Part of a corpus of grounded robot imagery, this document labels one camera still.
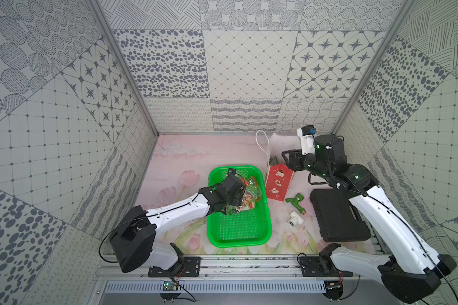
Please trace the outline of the white and red paper bag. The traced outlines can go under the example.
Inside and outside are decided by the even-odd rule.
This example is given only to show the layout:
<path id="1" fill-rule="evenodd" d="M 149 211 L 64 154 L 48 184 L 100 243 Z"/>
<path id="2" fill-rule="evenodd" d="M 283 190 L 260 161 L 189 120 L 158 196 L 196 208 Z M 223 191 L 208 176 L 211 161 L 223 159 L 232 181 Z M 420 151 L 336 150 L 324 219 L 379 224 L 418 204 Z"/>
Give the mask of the white and red paper bag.
<path id="1" fill-rule="evenodd" d="M 295 135 L 279 135 L 273 133 L 268 136 L 263 130 L 255 135 L 256 144 L 263 151 L 265 170 L 265 194 L 268 200 L 284 202 L 287 198 L 294 198 L 297 194 L 306 196 L 310 190 L 307 184 L 307 174 L 291 170 L 281 153 L 288 150 L 300 149 L 300 140 Z"/>

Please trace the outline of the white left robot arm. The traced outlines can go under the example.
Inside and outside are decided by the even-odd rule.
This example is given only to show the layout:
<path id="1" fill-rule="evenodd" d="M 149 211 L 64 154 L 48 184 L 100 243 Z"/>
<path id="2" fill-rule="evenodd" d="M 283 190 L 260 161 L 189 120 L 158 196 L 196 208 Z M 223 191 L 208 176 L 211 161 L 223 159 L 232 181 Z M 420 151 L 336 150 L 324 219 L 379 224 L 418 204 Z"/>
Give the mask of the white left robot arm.
<path id="1" fill-rule="evenodd" d="M 144 210 L 131 208 L 114 230 L 107 234 L 116 263 L 123 273 L 147 264 L 161 269 L 170 277 L 180 274 L 186 265 L 182 251 L 174 243 L 165 245 L 157 238 L 187 222 L 216 213 L 225 213 L 229 206 L 239 206 L 246 190 L 235 172 L 213 186 L 201 188 L 191 197 L 171 205 Z"/>

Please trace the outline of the white pipe elbow fitting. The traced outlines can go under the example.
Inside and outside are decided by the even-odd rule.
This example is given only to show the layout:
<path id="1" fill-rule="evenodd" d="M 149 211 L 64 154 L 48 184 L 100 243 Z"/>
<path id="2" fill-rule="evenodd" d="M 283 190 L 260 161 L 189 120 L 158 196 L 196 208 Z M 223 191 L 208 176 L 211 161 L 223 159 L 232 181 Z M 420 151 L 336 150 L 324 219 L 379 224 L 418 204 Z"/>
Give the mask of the white pipe elbow fitting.
<path id="1" fill-rule="evenodd" d="M 304 219 L 300 216 L 300 214 L 293 211 L 290 213 L 290 218 L 288 219 L 288 223 L 291 226 L 300 226 L 304 223 Z"/>

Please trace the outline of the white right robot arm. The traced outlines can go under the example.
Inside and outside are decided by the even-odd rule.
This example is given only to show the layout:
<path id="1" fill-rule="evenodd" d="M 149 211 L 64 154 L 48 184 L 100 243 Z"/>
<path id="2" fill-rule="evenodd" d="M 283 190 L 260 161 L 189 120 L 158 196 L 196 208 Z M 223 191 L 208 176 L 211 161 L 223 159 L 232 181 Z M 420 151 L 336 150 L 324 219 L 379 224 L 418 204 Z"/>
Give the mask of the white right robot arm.
<path id="1" fill-rule="evenodd" d="M 412 304 L 430 296 L 457 267 L 448 254 L 439 254 L 414 230 L 387 197 L 369 169 L 349 164 L 344 140 L 316 135 L 312 125 L 297 130 L 301 148 L 282 152 L 285 164 L 324 179 L 363 214 L 389 247 L 389 255 L 357 252 L 330 243 L 319 253 L 323 273 L 348 271 L 383 284 L 394 297 Z"/>

